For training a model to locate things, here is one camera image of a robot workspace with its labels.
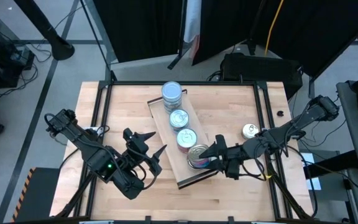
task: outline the black cloth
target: black cloth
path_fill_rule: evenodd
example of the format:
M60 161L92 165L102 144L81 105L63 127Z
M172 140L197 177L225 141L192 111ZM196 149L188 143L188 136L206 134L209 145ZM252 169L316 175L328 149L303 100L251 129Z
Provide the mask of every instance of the black cloth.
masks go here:
M94 0L118 61L177 54L182 0Z
M193 65L247 39L259 4L256 0L202 1L200 45Z
M193 65L249 37L260 1L203 1L200 47ZM280 0L267 0L252 39L265 46ZM270 37L269 50L297 60L318 77L358 36L358 1L285 0Z

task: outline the wooden tray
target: wooden tray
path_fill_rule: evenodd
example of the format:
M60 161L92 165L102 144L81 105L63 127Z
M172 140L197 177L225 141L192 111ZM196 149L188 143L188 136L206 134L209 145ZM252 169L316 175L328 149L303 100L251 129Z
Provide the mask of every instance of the wooden tray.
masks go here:
M162 98L151 100L147 102L147 104L157 125L161 140L167 145L165 152L167 153L179 189L190 186L218 173L215 170L207 169L199 171L191 170L187 163L186 154L180 152L177 147L177 134L172 130L169 124L169 114L165 111ZM197 134L196 144L208 145L208 138L203 131L200 121L198 121L197 114L190 103L186 90L183 90L181 109L189 114L189 128Z

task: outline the colorful label can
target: colorful label can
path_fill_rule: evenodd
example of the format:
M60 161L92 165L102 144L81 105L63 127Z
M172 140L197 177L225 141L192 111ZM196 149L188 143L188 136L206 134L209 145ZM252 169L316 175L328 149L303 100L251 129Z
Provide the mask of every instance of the colorful label can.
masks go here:
M177 136L178 149L187 153L191 147L197 143L197 134L189 128L182 129L179 131Z
M259 128L254 124L246 124L241 133L244 139L251 139L255 137L255 134L259 133Z
M204 169L209 164L209 158L200 159L200 155L208 149L205 144L193 146L187 153L187 162L191 169L200 170Z
M181 86L177 82L167 82L161 89L164 108L167 113L181 106Z
M175 132L179 132L189 125L189 114L184 110L174 110L169 116L169 123Z

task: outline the can lid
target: can lid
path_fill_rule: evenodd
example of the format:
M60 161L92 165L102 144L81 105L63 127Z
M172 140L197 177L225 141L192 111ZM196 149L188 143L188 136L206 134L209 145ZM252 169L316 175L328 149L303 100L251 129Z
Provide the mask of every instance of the can lid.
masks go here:
M189 128L182 129L178 133L177 142L181 147L192 147L197 143L197 134Z
M259 128L254 124L246 124L242 128L242 136L246 139L255 137L255 134L259 132Z
M184 127L189 122L189 114L184 110L174 110L169 116L169 122L175 128Z
M206 160L206 159L200 159L200 155L203 152L205 152L205 150L207 150L207 149L208 149L208 146L205 144L199 144L199 145L193 146L189 149L187 156L188 156L189 160L194 161L194 162Z
M162 86L162 97L169 101L178 101L181 97L181 86L177 82L167 82Z

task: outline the stacked cans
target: stacked cans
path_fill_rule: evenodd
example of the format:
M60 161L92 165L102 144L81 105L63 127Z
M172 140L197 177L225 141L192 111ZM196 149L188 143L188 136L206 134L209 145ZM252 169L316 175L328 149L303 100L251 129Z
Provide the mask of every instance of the stacked cans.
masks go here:
M197 143L197 134L189 128L182 129L179 131L177 136L178 149L187 153L191 147Z
M200 144L193 146L189 149L187 153L187 163L190 168L193 170L204 169L209 164L209 158L200 159L201 153L205 152L208 149L208 146L205 144Z
M173 131L178 133L189 125L189 114L184 110L174 110L169 116L169 123Z
M181 86L177 82L167 82L162 86L162 99L167 113L181 106Z

